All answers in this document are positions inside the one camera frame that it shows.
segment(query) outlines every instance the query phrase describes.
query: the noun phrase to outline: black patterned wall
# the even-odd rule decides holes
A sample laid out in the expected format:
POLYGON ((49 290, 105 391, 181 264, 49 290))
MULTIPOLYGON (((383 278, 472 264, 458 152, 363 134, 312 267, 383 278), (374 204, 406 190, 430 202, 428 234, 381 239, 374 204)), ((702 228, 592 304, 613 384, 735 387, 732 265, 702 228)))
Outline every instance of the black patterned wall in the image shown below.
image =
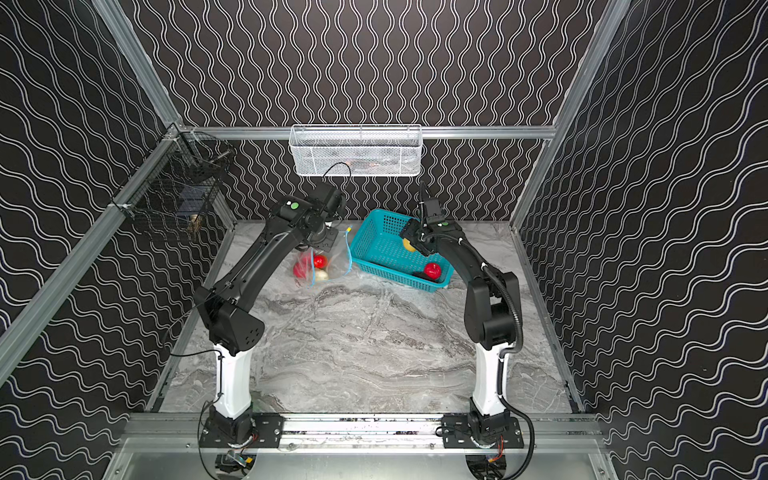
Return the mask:
POLYGON ((88 0, 0 2, 0 334, 165 128, 88 0))
POLYGON ((129 412, 147 406, 223 228, 214 221, 200 235, 152 243, 124 223, 0 388, 0 478, 104 475, 129 412))
POLYGON ((605 0, 122 0, 184 123, 554 123, 605 0))
MULTIPOLYGON (((240 219, 263 219, 284 194, 309 193, 317 177, 300 177, 285 141, 233 142, 236 164, 223 186, 240 219)), ((509 220, 541 151, 540 140, 425 141, 418 177, 331 177, 346 192, 347 216, 375 208, 413 214, 419 180, 432 186, 457 220, 509 220)))
POLYGON ((768 2, 635 0, 521 235, 620 477, 768 477, 768 2))
MULTIPOLYGON (((165 129, 88 0, 0 2, 0 54, 4 332, 165 129)), ((0 386, 2 480, 101 478, 222 237, 110 240, 0 386)))

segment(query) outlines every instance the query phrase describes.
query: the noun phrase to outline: marble tabletop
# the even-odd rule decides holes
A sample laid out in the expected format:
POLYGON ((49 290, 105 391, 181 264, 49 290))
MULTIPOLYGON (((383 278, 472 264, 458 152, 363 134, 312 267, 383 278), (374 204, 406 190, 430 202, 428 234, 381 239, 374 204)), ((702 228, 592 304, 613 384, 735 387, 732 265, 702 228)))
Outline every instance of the marble tabletop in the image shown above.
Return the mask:
MULTIPOLYGON (((351 223, 353 232, 359 223, 351 223)), ((506 223, 462 223, 477 250, 521 284, 525 344, 509 357, 509 401, 524 412, 571 412, 506 223)), ((239 223, 223 276, 262 223, 239 223)), ((466 412, 475 387, 475 347, 464 327, 466 288, 454 273, 435 293, 361 272, 309 289, 297 285, 291 253, 251 315, 266 332, 255 347, 254 409, 277 412, 466 412)), ((185 353, 210 348, 200 322, 185 353)), ((183 358, 162 412, 199 412, 214 397, 213 353, 183 358)))

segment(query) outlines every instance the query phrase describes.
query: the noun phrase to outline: red apple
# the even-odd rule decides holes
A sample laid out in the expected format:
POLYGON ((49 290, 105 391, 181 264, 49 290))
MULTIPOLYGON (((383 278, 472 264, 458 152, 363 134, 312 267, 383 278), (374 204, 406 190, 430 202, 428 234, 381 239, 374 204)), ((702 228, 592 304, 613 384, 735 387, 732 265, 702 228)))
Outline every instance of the red apple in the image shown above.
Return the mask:
POLYGON ((315 268, 325 268, 328 266, 328 257, 325 255, 315 255, 315 268))
POLYGON ((440 278, 440 273, 442 273, 442 269, 437 263, 430 262, 424 266, 424 274, 433 280, 440 278))

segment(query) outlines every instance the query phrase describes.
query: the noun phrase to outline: metal rail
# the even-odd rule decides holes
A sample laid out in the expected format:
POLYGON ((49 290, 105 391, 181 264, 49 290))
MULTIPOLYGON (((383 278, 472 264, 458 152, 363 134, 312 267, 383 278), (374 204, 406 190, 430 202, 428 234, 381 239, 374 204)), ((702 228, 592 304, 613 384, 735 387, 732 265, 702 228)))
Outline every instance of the metal rail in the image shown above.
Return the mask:
MULTIPOLYGON (((235 233, 233 227, 231 227, 227 233, 224 234, 224 239, 221 241, 221 246, 219 247, 219 253, 216 254, 216 258, 210 265, 210 271, 208 272, 208 275, 205 277, 205 281, 203 282, 204 287, 211 288, 214 283, 216 283, 219 271, 224 265, 224 259, 227 257, 227 252, 232 245, 234 234, 235 233)), ((200 314, 197 312, 197 309, 194 309, 190 312, 189 316, 187 316, 187 321, 184 323, 184 327, 181 329, 179 338, 176 339, 174 348, 170 351, 171 353, 176 355, 181 355, 184 353, 190 338, 192 338, 192 333, 194 332, 194 328, 197 325, 198 320, 200 320, 200 314)), ((163 372, 160 374, 160 379, 157 381, 157 385, 154 387, 154 391, 147 401, 147 411, 156 412, 160 408, 163 402, 163 398, 165 397, 165 394, 168 391, 168 387, 170 386, 170 381, 176 374, 176 369, 178 368, 180 361, 180 357, 168 357, 168 361, 166 362, 165 367, 163 367, 163 372)))
MULTIPOLYGON (((221 140, 288 140, 290 127, 181 127, 183 132, 200 132, 213 135, 221 140)), ((552 139, 555 128, 543 127, 422 127, 425 140, 451 139, 509 139, 544 138, 552 139)))
POLYGON ((166 127, 181 123, 181 115, 171 101, 168 91, 157 76, 149 56, 141 46, 131 20, 125 15, 118 0, 93 0, 94 7, 107 26, 120 52, 136 74, 157 116, 166 127))
MULTIPOLYGON (((114 198, 115 204, 126 204, 130 201, 134 192, 147 179, 168 149, 176 144, 177 135, 177 129, 171 126, 114 198)), ((91 268, 91 264, 124 220, 125 216, 120 209, 113 204, 107 206, 0 337, 0 384, 5 382, 24 358, 27 350, 35 343, 85 272, 91 268)))
POLYGON ((528 283, 528 289, 533 296, 533 303, 536 305, 538 311, 538 317, 541 319, 541 324, 544 327, 544 335, 549 342, 549 348, 552 351, 554 357, 554 364, 558 367, 560 377, 565 381, 568 388, 568 393, 571 394, 571 398, 576 404, 579 412, 584 411, 584 400, 581 399, 578 390, 576 390, 576 384, 574 382, 574 376, 571 373, 568 363, 565 361, 565 354, 563 348, 560 345, 560 340, 557 334, 554 332, 554 325, 552 324, 552 318, 547 311, 547 304, 544 301, 544 297, 541 295, 541 290, 538 288, 538 281, 533 273, 531 262, 528 260, 528 254, 525 252, 525 246, 523 245, 520 233, 514 227, 511 229, 512 243, 515 245, 515 250, 518 253, 520 259, 520 265, 522 266, 523 273, 525 274, 525 281, 528 283))
MULTIPOLYGON (((248 448, 272 453, 403 453, 467 455, 494 449, 444 449, 435 430, 440 414, 296 414, 283 415, 283 437, 276 449, 248 448)), ((121 437, 121 454, 195 452, 197 413, 133 414, 121 437)), ((593 415, 531 415, 537 453, 601 453, 600 426, 593 415)), ((523 422, 521 431, 528 437, 523 422)), ((204 452, 226 452, 203 449, 204 452)), ((526 448, 509 453, 524 453, 526 448)))
POLYGON ((584 101, 590 86, 592 86, 594 76, 603 63, 603 58, 608 51, 608 47, 611 46, 611 41, 614 39, 616 31, 624 19, 630 3, 631 0, 610 0, 605 5, 600 23, 594 30, 594 35, 587 47, 581 65, 576 71, 571 87, 568 89, 568 96, 558 112, 555 121, 557 133, 545 145, 544 150, 539 155, 520 197, 520 201, 515 208, 515 213, 512 215, 511 224, 513 227, 519 228, 528 214, 528 210, 536 198, 536 193, 538 193, 538 189, 544 183, 549 167, 552 165, 555 156, 560 150, 560 146, 571 129, 571 124, 573 124, 576 114, 579 108, 581 108, 581 103, 584 101))

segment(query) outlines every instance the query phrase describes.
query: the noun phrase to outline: clear plastic bag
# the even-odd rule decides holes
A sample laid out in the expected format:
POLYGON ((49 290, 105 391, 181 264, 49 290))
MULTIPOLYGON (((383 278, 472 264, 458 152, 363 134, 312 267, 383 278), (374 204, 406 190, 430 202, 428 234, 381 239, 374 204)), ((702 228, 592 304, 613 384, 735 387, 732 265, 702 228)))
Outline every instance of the clear plastic bag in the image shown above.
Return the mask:
POLYGON ((329 253, 309 248, 300 252, 293 264, 293 276, 299 285, 311 287, 345 276, 352 269, 352 252, 347 236, 351 227, 340 231, 329 253))

